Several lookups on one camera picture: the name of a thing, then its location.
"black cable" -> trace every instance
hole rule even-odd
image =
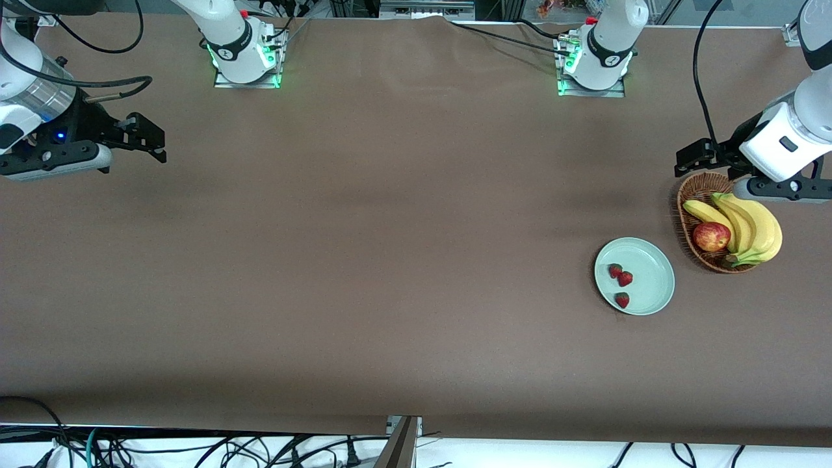
[[[520,22],[522,24],[525,24],[526,26],[528,26],[532,30],[534,30],[534,32],[536,32],[537,34],[540,34],[543,37],[548,37],[550,39],[557,39],[558,34],[550,34],[546,31],[543,31],[541,28],[537,27],[537,24],[535,24],[531,21],[528,21],[527,19],[520,18],[520,19],[518,19],[518,22]]]
[[[251,10],[246,10],[250,16],[253,17],[276,17],[275,15],[269,15],[263,12],[252,12]]]
[[[497,39],[502,39],[503,41],[514,42],[515,44],[520,44],[522,46],[536,48],[536,49],[546,51],[546,52],[550,52],[550,53],[554,53],[554,54],[557,54],[557,55],[564,55],[564,56],[569,55],[569,52],[567,52],[567,51],[555,50],[555,49],[552,49],[552,48],[549,48],[549,47],[538,46],[537,44],[532,44],[530,42],[520,41],[520,40],[514,39],[512,37],[500,36],[499,34],[494,34],[493,32],[483,31],[482,29],[477,29],[475,27],[470,27],[470,26],[466,26],[464,24],[459,24],[458,22],[451,22],[451,24],[453,24],[456,27],[461,27],[462,29],[468,29],[469,31],[479,32],[480,34],[485,34],[486,36],[496,37]]]
[[[3,14],[3,2],[0,1],[0,17]],[[131,89],[128,92],[119,92],[119,98],[130,97],[139,92],[141,92],[146,87],[150,86],[151,82],[153,81],[152,77],[149,76],[141,76],[141,77],[133,77],[133,78],[126,78],[123,80],[114,80],[110,82],[80,82],[76,80],[67,80],[65,78],[54,77],[52,75],[47,75],[46,73],[39,72],[38,70],[32,70],[31,68],[23,65],[22,63],[15,60],[14,57],[9,55],[8,51],[2,44],[2,40],[0,40],[0,57],[6,59],[7,62],[11,63],[14,67],[23,70],[24,72],[33,75],[34,77],[41,78],[42,80],[46,80],[48,82],[54,82],[62,85],[67,86],[74,86],[74,87],[119,87],[119,86],[126,86],[131,84],[141,83],[139,86]]]
[[[338,456],[330,449],[326,449],[326,451],[332,454],[332,468],[338,468]]]
[[[130,449],[121,445],[121,449],[127,453],[145,453],[145,454],[155,454],[155,453],[182,453],[186,451],[201,451],[204,449],[210,449],[212,446],[201,446],[201,447],[190,447],[187,449],[165,449],[165,450],[158,450],[158,451],[140,451],[136,449]]]
[[[35,463],[35,466],[33,468],[47,468],[47,466],[49,465],[49,459],[52,458],[52,453],[54,452],[55,449],[49,449],[49,451],[43,454],[41,459],[38,460],[37,463]]]
[[[256,462],[257,466],[260,466],[260,461],[262,461],[263,463],[268,464],[271,457],[263,458],[257,452],[251,451],[251,450],[246,448],[247,446],[253,444],[255,441],[262,442],[260,437],[255,437],[255,438],[251,439],[250,441],[248,441],[248,442],[246,442],[245,444],[242,444],[242,445],[236,444],[233,441],[229,441],[227,444],[225,444],[225,447],[226,447],[225,455],[222,457],[222,462],[220,463],[220,468],[225,468],[226,466],[228,466],[228,463],[231,462],[231,459],[234,458],[237,455],[247,456],[247,457],[251,458],[252,460],[256,460],[257,461]],[[228,446],[234,446],[236,448],[236,450],[233,451],[233,452],[228,451],[228,448],[227,448]]]
[[[208,457],[210,456],[210,454],[214,453],[216,451],[216,449],[222,447],[223,445],[225,445],[226,442],[230,441],[233,438],[234,438],[233,436],[232,437],[226,437],[223,440],[221,440],[221,441],[215,443],[213,446],[211,446],[204,454],[202,454],[200,459],[198,461],[196,461],[196,465],[194,465],[194,468],[199,468],[200,465],[202,465],[202,463],[205,462],[205,460],[208,460]]]
[[[260,444],[263,446],[263,450],[265,451],[265,458],[266,458],[266,460],[271,460],[271,453],[269,453],[269,446],[268,446],[268,445],[266,445],[266,444],[265,444],[265,442],[263,442],[263,438],[262,438],[262,437],[257,437],[257,440],[258,440],[258,441],[260,442]]]
[[[291,441],[287,442],[283,448],[281,448],[275,458],[271,459],[269,463],[266,464],[265,468],[271,468],[275,465],[282,465],[284,463],[291,463],[291,461],[280,461],[280,457],[286,455],[287,453],[291,452],[296,446],[300,445],[302,442],[311,439],[312,436],[307,436],[304,434],[298,434],[297,436],[293,437]]]
[[[293,19],[295,19],[295,17],[289,17],[289,21],[286,22],[286,24],[283,26],[283,29],[280,29],[278,32],[272,34],[271,36],[266,36],[265,40],[270,41],[275,37],[278,37],[280,34],[283,34],[284,31],[289,29],[289,25],[292,23]]]
[[[136,36],[136,40],[133,41],[133,44],[130,44],[129,46],[121,48],[121,49],[105,49],[105,48],[101,48],[101,47],[98,47],[98,46],[94,46],[94,45],[90,44],[89,42],[85,41],[83,37],[78,36],[75,33],[75,31],[71,30],[67,26],[67,24],[64,23],[61,20],[61,18],[58,17],[58,15],[52,15],[52,17],[55,18],[55,21],[57,21],[57,23],[60,24],[61,27],[63,27],[66,32],[69,32],[70,36],[74,37],[75,40],[77,40],[81,44],[84,44],[85,46],[89,47],[90,49],[92,49],[94,51],[98,51],[98,52],[104,52],[104,53],[124,53],[124,52],[129,52],[129,51],[133,50],[134,48],[136,48],[136,46],[139,45],[139,42],[141,42],[141,37],[144,36],[144,34],[145,34],[145,18],[144,18],[144,15],[141,14],[141,6],[139,5],[139,0],[136,0],[136,13],[139,14],[139,35]]]
[[[742,455],[742,451],[745,450],[745,446],[740,446],[734,452],[734,458],[730,459],[730,468],[736,468],[736,461],[740,459],[740,455]]]
[[[115,452],[116,452],[116,455],[118,456],[118,459],[121,460],[121,465],[124,468],[132,468],[133,467],[133,456],[130,455],[130,452],[128,452],[124,449],[124,446],[121,444],[121,441],[110,441],[111,452],[113,452],[114,447],[116,448]],[[124,455],[127,455],[126,460],[125,460],[124,456],[121,454],[122,452],[124,452]]]
[[[2,17],[2,1],[0,1],[0,17]],[[0,43],[0,51],[6,52],[5,49],[2,48],[1,43]],[[46,403],[44,403],[43,401],[40,401],[40,400],[36,400],[34,398],[29,398],[28,396],[16,396],[16,395],[0,396],[0,403],[2,403],[4,401],[20,401],[20,402],[23,402],[23,403],[28,403],[30,405],[39,406],[46,413],[49,413],[49,417],[51,417],[52,420],[55,421],[55,426],[57,426],[57,429],[60,432],[61,439],[64,442],[66,442],[67,445],[70,445],[69,437],[67,437],[67,432],[64,429],[63,423],[61,422],[60,418],[57,417],[57,415],[55,414],[55,411],[52,411],[52,408],[47,406]],[[75,466],[75,457],[72,456],[72,449],[67,450],[67,453],[69,454],[69,468],[74,468],[74,466]]]
[[[635,444],[635,442],[627,442],[627,444],[624,446],[624,450],[622,450],[622,453],[618,455],[618,460],[616,460],[616,462],[612,466],[610,466],[610,468],[619,468],[622,465],[626,453],[630,451],[633,444]]]
[[[685,449],[687,450],[687,454],[689,456],[691,456],[691,462],[688,463],[687,460],[685,460],[684,458],[682,458],[679,455],[679,452],[676,451],[676,444],[671,444],[671,450],[673,451],[673,456],[676,457],[676,459],[678,461],[680,461],[682,464],[687,466],[687,468],[696,468],[696,457],[693,456],[693,450],[691,450],[691,446],[689,446],[687,444],[682,444],[682,445],[685,446]]]
[[[708,26],[708,22],[714,16],[714,12],[721,3],[722,0],[716,0],[713,6],[711,6],[711,9],[708,10],[708,14],[705,15],[705,21],[702,22],[702,26],[699,28],[699,34],[696,35],[696,42],[693,45],[693,86],[696,87],[696,96],[699,97],[699,103],[702,105],[702,113],[705,115],[705,124],[708,126],[708,136],[711,137],[711,144],[717,156],[722,155],[722,149],[716,140],[714,124],[711,122],[711,113],[708,111],[708,104],[705,102],[705,96],[702,94],[702,86],[699,84],[699,47],[702,43],[702,36],[705,34],[705,28]]]
[[[389,439],[389,437],[387,437],[387,436],[367,436],[367,437],[352,437],[352,438],[351,438],[351,440],[352,440],[353,442],[361,442],[361,441],[386,441],[387,439]],[[313,451],[309,451],[309,452],[307,452],[307,453],[303,454],[303,455],[302,455],[302,456],[301,456],[301,457],[300,457],[300,458],[299,458],[296,462],[292,463],[292,464],[289,466],[289,468],[298,468],[298,467],[300,466],[300,464],[301,464],[301,463],[303,463],[303,462],[304,462],[306,459],[308,459],[309,457],[314,456],[314,455],[317,455],[317,454],[319,454],[319,453],[320,453],[320,452],[322,452],[322,451],[327,451],[328,449],[331,449],[332,447],[335,447],[335,446],[340,446],[340,445],[342,445],[342,444],[346,444],[346,443],[347,443],[347,440],[343,440],[343,441],[340,441],[340,442],[333,442],[333,443],[329,444],[328,446],[323,446],[323,447],[320,447],[319,449],[315,449],[315,450],[313,450]]]
[[[93,438],[92,440],[92,456],[98,460],[98,466],[102,468],[115,468],[112,463],[107,463],[104,454],[102,453],[101,447],[98,445],[98,442]]]

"banana bunch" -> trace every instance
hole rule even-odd
[[[768,208],[732,193],[714,193],[711,199],[730,222],[728,251],[734,254],[728,257],[733,261],[731,266],[759,265],[780,252],[783,232]]]

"white floor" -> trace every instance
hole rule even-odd
[[[272,455],[282,447],[289,437],[266,439]],[[300,445],[299,453],[326,444],[342,441],[343,437],[321,436]],[[125,446],[138,450],[177,449],[209,446],[219,438],[205,439],[159,439],[128,441]],[[378,456],[384,441],[356,443],[356,450],[362,460]],[[615,442],[557,442],[557,441],[495,441],[474,439],[423,438],[418,442],[416,468],[435,468],[451,462],[450,468],[609,468],[615,463],[624,443]],[[51,447],[48,442],[0,444],[0,468],[33,466]],[[683,456],[686,452],[677,446]],[[252,444],[247,448],[265,455],[262,446]],[[730,468],[730,460],[736,446],[693,445],[697,468]],[[346,460],[346,446],[334,449],[339,457],[339,466]],[[188,451],[178,454],[134,454],[135,468],[191,468],[205,453],[205,450]],[[218,468],[225,450],[220,449],[209,457],[201,468]],[[332,454],[324,452],[304,462],[305,468],[329,468]],[[55,451],[49,468],[68,468],[69,461],[64,449]],[[75,467],[86,464],[76,456]],[[736,468],[829,468],[832,466],[832,449],[760,447],[749,446],[736,464]],[[237,456],[229,468],[257,468],[251,459]],[[636,443],[627,454],[622,468],[685,468],[671,453],[669,444]]]

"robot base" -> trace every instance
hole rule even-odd
[[[578,30],[573,29],[568,34],[561,34],[559,38],[553,39],[555,50],[565,50],[570,53],[568,57],[555,55],[555,70],[557,71],[557,95],[558,96],[582,96],[582,97],[624,97],[624,80],[620,78],[615,85],[609,89],[596,91],[579,85],[575,78],[564,72],[569,61],[574,60],[580,53],[580,40]]]
[[[266,33],[273,34],[274,26],[266,23]],[[214,87],[223,88],[242,88],[242,89],[276,89],[280,87],[280,82],[283,79],[283,62],[286,60],[286,42],[289,38],[289,32],[283,31],[279,36],[267,42],[264,47],[271,49],[264,52],[266,58],[271,62],[275,62],[275,66],[263,74],[259,79],[253,82],[238,83],[232,82],[224,77],[219,70],[214,76]]]

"mounting plate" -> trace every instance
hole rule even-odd
[[[609,89],[597,91],[587,89],[575,81],[571,75],[564,72],[567,62],[574,60],[581,52],[581,41],[577,29],[561,34],[557,39],[552,40],[557,51],[567,51],[569,56],[555,54],[555,70],[557,72],[557,95],[558,96],[581,96],[581,97],[624,97],[624,80],[619,78],[616,84]]]

